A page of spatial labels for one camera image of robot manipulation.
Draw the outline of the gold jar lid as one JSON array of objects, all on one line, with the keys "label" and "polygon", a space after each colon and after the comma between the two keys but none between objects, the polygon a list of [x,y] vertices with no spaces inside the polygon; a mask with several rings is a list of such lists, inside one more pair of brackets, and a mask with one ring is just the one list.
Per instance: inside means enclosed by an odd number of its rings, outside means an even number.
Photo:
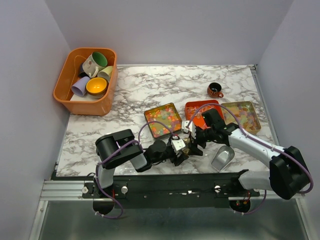
[{"label": "gold jar lid", "polygon": [[183,142],[185,144],[185,147],[183,148],[182,152],[188,155],[189,152],[190,152],[190,142],[191,142],[191,140],[189,138],[184,138]]}]

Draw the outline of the silver metal scoop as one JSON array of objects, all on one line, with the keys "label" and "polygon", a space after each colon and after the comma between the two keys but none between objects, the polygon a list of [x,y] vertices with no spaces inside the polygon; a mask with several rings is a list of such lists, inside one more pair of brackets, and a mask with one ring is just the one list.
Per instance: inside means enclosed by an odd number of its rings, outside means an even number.
[{"label": "silver metal scoop", "polygon": [[211,166],[218,172],[222,171],[235,157],[235,151],[232,147],[224,145],[216,152]]}]

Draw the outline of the orange lollipop tin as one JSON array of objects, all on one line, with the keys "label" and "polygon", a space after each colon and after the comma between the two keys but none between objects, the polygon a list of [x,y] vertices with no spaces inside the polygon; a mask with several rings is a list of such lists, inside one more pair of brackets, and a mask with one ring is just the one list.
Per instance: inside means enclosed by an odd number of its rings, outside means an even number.
[{"label": "orange lollipop tin", "polygon": [[[202,106],[205,104],[219,104],[219,102],[217,100],[201,100],[201,101],[189,101],[185,104],[184,106],[184,113],[185,113],[185,118],[187,121],[189,121],[192,116],[194,115],[194,113]],[[203,107],[193,118],[193,123],[195,126],[200,127],[201,129],[207,129],[208,126],[206,125],[203,117],[202,117],[202,113],[204,113],[205,111],[208,111],[209,109],[216,109],[219,113],[219,115],[221,116],[222,119],[224,119],[223,113],[222,113],[222,109],[220,106],[216,106],[216,105],[210,105],[210,106],[205,106]]]}]

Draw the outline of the dark tin of gummies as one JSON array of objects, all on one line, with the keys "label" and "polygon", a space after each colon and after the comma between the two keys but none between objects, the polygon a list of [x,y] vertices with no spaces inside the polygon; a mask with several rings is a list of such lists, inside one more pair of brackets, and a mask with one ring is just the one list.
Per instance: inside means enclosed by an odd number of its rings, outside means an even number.
[{"label": "dark tin of gummies", "polygon": [[172,102],[146,110],[144,118],[146,122],[157,121],[169,128],[168,130],[159,123],[150,123],[148,128],[154,140],[163,140],[170,137],[170,131],[174,134],[179,134],[182,131],[182,119]]}]

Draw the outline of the gold popsicle candy tin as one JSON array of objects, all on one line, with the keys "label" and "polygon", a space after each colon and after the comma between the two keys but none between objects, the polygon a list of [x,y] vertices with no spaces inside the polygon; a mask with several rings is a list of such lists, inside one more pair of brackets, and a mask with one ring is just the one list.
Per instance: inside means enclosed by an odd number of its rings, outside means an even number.
[{"label": "gold popsicle candy tin", "polygon": [[240,125],[249,133],[256,135],[261,130],[261,124],[253,104],[250,101],[222,103],[240,122]]}]

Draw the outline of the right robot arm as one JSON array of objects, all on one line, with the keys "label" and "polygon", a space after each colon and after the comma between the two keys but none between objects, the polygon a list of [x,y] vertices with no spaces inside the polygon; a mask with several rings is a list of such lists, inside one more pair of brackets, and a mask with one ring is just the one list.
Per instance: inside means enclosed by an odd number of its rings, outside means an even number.
[{"label": "right robot arm", "polygon": [[294,146],[288,148],[273,145],[248,133],[238,124],[226,124],[214,108],[202,113],[207,126],[202,129],[191,120],[181,125],[183,131],[196,145],[204,148],[208,142],[216,142],[239,149],[268,167],[267,171],[243,170],[230,183],[230,191],[241,196],[247,190],[273,191],[285,200],[295,194],[305,194],[313,189],[314,182],[301,152]]}]

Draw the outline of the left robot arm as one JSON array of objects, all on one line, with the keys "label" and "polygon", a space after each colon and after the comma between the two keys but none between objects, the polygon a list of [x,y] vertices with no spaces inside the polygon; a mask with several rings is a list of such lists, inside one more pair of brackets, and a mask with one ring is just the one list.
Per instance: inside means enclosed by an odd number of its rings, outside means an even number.
[{"label": "left robot arm", "polygon": [[101,198],[110,194],[115,168],[128,161],[141,173],[166,160],[179,166],[189,158],[184,152],[187,149],[185,142],[177,135],[171,136],[168,142],[155,140],[143,149],[130,129],[101,136],[95,146],[100,162],[96,166],[93,191]]}]

